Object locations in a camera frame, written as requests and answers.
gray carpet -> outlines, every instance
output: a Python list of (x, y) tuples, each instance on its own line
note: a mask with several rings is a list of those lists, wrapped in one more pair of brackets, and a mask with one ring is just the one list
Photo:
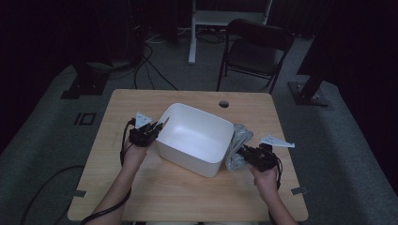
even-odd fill
[[(150, 43), (150, 61), (179, 90), (214, 91), (223, 45), (199, 42), (196, 64), (190, 66), (189, 43), (185, 37), (177, 46)], [(308, 39), (296, 39), (273, 93), (285, 138), (296, 144), (290, 152), (298, 180), (309, 189), (304, 198), (310, 216), (302, 224), (397, 224), (397, 196), (338, 89), (327, 82), (321, 85), (332, 110), (298, 106), (290, 94), (287, 82), (305, 83), (308, 79), (296, 74), (310, 45)], [(115, 72), (102, 96), (60, 99), (75, 75), (74, 69), (67, 67), (54, 79), (0, 157), (1, 225), (21, 223), (25, 208), (53, 174), (70, 166), (84, 166), (112, 92), (133, 87), (131, 72)], [(142, 67), (137, 76), (138, 88), (152, 89), (149, 81), (156, 89), (173, 89), (151, 66)], [(243, 81), (231, 73), (222, 80), (221, 91), (267, 92), (262, 81), (252, 77)], [(93, 124), (76, 124), (79, 113), (86, 113), (87, 118), (95, 113)], [(67, 209), (81, 172), (80, 168), (71, 168), (51, 180), (30, 205), (26, 224), (54, 224)], [(58, 224), (78, 223), (63, 216)]]

black tripod base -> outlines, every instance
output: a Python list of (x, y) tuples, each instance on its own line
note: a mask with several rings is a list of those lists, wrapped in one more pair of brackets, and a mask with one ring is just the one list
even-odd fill
[(297, 105), (320, 106), (324, 109), (332, 110), (330, 102), (324, 99), (320, 90), (313, 97), (307, 98), (301, 94), (301, 90), (306, 84), (305, 82), (288, 82), (287, 84)]
[(108, 81), (109, 73), (90, 70), (89, 74), (78, 74), (70, 86), (64, 91), (61, 99), (77, 99), (79, 96), (101, 96)]

person's arm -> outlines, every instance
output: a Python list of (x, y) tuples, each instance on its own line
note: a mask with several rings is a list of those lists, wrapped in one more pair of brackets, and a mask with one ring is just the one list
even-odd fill
[[(94, 210), (93, 214), (113, 207), (114, 205), (120, 203), (126, 197), (131, 188), (135, 174), (140, 169), (140, 165), (144, 161), (146, 151), (149, 148), (131, 145), (129, 141), (125, 142), (125, 147), (128, 148), (128, 150), (124, 157), (123, 167), (117, 178), (112, 183), (112, 186), (103, 197), (102, 201)], [(119, 225), (122, 220), (124, 208), (125, 205), (122, 205), (113, 212), (106, 214), (102, 217), (94, 218), (93, 220), (88, 221), (86, 224)]]
[(254, 167), (250, 168), (254, 176), (254, 184), (257, 186), (261, 198), (266, 203), (269, 212), (278, 225), (290, 225), (297, 222), (284, 206), (277, 188), (277, 169), (274, 167), (265, 172), (259, 172)]

white plastic bin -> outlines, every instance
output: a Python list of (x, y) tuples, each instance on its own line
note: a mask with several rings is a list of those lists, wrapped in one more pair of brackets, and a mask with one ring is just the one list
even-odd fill
[(194, 173), (215, 176), (234, 135), (234, 125), (181, 103), (167, 109), (159, 120), (165, 122), (155, 141), (160, 156)]

person's left hand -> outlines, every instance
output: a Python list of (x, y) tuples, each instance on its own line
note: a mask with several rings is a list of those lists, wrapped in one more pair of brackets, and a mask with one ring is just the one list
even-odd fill
[(131, 145), (130, 140), (126, 139), (124, 147), (125, 156), (123, 168), (136, 173), (140, 168), (140, 165), (143, 163), (146, 156), (146, 151), (149, 149), (150, 145), (147, 147), (139, 147), (135, 144)]

